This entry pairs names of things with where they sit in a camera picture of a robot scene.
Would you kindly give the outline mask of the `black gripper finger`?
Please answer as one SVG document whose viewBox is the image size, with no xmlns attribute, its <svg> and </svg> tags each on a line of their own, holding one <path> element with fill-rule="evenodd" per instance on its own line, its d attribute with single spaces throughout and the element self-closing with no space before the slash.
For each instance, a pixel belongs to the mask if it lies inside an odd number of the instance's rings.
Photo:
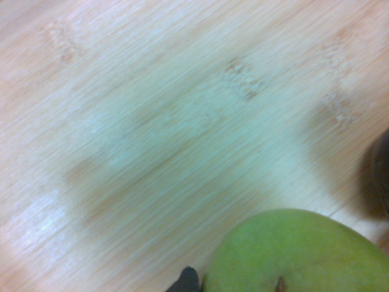
<svg viewBox="0 0 389 292">
<path fill-rule="evenodd" d="M 200 292 L 201 285 L 197 271 L 187 266 L 179 278 L 166 290 L 166 292 Z"/>
</svg>

